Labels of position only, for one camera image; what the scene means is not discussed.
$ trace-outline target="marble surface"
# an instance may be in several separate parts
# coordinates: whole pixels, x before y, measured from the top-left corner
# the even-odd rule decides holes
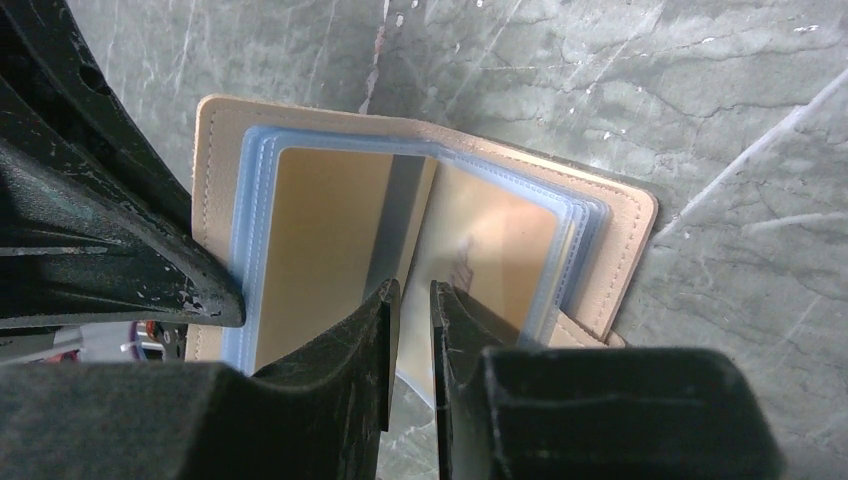
[[[844,1],[70,5],[185,185],[197,101],[223,92],[425,119],[650,189],[661,213],[617,331],[727,353],[790,478],[848,477]],[[435,478],[430,412],[395,399],[380,475]]]

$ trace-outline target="black mechanical part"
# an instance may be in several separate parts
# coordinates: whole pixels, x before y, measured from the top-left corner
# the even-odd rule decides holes
[[[180,323],[151,322],[153,340],[162,345],[162,360],[185,360],[188,326]]]
[[[0,478],[374,478],[398,300],[385,282],[253,378],[182,362],[0,368]]]
[[[0,328],[243,325],[235,282],[190,237],[187,192],[92,90],[65,2],[0,4],[0,38]]]
[[[739,370],[706,350],[500,346],[431,286],[440,478],[777,479]]]

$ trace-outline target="table surface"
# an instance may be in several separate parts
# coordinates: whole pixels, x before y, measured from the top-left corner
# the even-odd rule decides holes
[[[615,330],[745,372],[792,478],[848,476],[842,0],[71,0],[190,184],[198,100],[413,117],[622,175],[661,213]],[[435,478],[401,382],[383,478]]]

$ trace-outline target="wallet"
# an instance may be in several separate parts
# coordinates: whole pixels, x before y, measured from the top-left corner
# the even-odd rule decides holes
[[[242,286],[240,329],[191,325],[186,359],[246,374],[402,289],[397,373],[432,405],[429,285],[526,346],[610,332],[657,213],[647,191],[437,125],[211,96],[198,107],[192,234]]]

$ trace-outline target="tan leather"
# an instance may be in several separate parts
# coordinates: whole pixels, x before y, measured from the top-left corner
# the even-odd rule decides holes
[[[612,320],[656,217],[657,203],[650,193],[488,140],[416,120],[328,112],[212,96],[201,101],[198,107],[192,233],[201,245],[224,263],[229,255],[242,138],[248,128],[257,124],[431,140],[604,201],[610,207],[612,218],[587,282],[592,288],[588,288],[583,296],[573,322],[569,322],[567,317],[560,319],[563,330],[557,329],[551,345],[565,346],[567,342],[572,342],[576,346],[581,346],[581,343],[589,346],[590,339],[603,345],[601,342],[608,339]],[[580,336],[575,328],[587,336]],[[569,334],[577,339],[576,342],[565,340]],[[192,326],[188,342],[189,360],[216,359],[220,352],[220,329]]]

